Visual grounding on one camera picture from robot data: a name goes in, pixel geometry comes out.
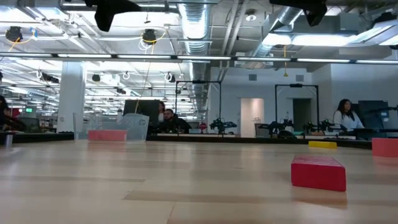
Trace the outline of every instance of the person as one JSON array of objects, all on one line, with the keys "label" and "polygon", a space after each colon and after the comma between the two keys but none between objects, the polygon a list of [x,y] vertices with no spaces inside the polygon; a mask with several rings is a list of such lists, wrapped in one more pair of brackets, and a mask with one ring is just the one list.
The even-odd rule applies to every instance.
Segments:
[{"label": "person", "polygon": [[182,130],[183,133],[189,133],[191,126],[182,118],[179,118],[174,111],[166,109],[164,111],[164,121],[160,123],[159,129],[162,132],[177,132]]},{"label": "person", "polygon": [[159,102],[159,122],[164,121],[164,111],[165,111],[166,106],[164,105],[164,102],[160,101]]},{"label": "person", "polygon": [[6,124],[8,109],[9,107],[5,97],[0,95],[0,127],[3,127]]},{"label": "person", "polygon": [[347,99],[340,101],[333,115],[333,120],[335,124],[343,125],[348,131],[354,128],[364,128],[358,115],[351,110],[351,102]]}]

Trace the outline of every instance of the metal frame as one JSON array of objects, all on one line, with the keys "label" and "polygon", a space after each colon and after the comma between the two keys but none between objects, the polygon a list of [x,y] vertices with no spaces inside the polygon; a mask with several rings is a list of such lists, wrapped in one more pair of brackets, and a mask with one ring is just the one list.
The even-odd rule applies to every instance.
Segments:
[{"label": "metal frame", "polygon": [[219,96],[220,96],[220,107],[218,109],[218,116],[221,118],[221,81],[201,81],[201,80],[196,80],[196,81],[176,81],[175,82],[175,112],[177,112],[177,97],[178,97],[178,84],[179,83],[192,83],[192,84],[211,84],[211,83],[218,83],[220,86],[219,90]]},{"label": "metal frame", "polygon": [[289,84],[276,84],[275,85],[275,121],[278,122],[278,86],[287,86],[289,88],[302,88],[302,87],[315,87],[316,96],[317,96],[317,127],[319,128],[319,86],[318,85],[301,85],[300,86],[292,86]]}]

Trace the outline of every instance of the pillar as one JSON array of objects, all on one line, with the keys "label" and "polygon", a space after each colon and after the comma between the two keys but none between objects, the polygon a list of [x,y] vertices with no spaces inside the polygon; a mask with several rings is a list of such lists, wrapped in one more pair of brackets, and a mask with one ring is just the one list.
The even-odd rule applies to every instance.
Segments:
[{"label": "pillar", "polygon": [[83,62],[63,62],[57,132],[73,132],[83,125],[86,70]]}]

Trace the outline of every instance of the plastic container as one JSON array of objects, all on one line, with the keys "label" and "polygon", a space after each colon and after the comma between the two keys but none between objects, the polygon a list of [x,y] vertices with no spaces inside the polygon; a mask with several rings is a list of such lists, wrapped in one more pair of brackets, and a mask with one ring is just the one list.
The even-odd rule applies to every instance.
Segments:
[{"label": "plastic container", "polygon": [[118,122],[116,117],[89,116],[80,119],[73,114],[73,122],[75,140],[141,141],[146,140],[149,117],[129,113]]}]

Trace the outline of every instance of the exposed ductwork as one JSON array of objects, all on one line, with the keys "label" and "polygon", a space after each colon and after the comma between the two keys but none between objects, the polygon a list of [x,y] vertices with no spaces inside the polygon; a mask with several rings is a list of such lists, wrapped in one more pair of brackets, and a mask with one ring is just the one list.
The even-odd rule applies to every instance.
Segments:
[{"label": "exposed ductwork", "polygon": [[[188,39],[207,39],[210,26],[210,7],[207,4],[179,4],[178,9],[182,17],[182,30],[185,38]],[[208,54],[208,42],[186,42],[185,49],[189,55]],[[209,80],[210,64],[190,63],[190,76],[192,80]],[[203,112],[206,105],[205,85],[192,85],[195,95],[197,109]]]},{"label": "exposed ductwork", "polygon": [[[274,31],[276,29],[280,29],[285,26],[293,26],[293,23],[296,19],[301,15],[302,9],[294,8],[294,7],[282,7],[277,12],[268,15],[266,21],[264,22],[262,36],[265,39],[269,32]],[[261,43],[257,46],[257,48],[251,52],[251,57],[265,57],[273,48],[272,45],[266,45]],[[242,67],[244,68],[264,68],[264,64],[260,64],[260,62],[248,62],[245,63]]]}]

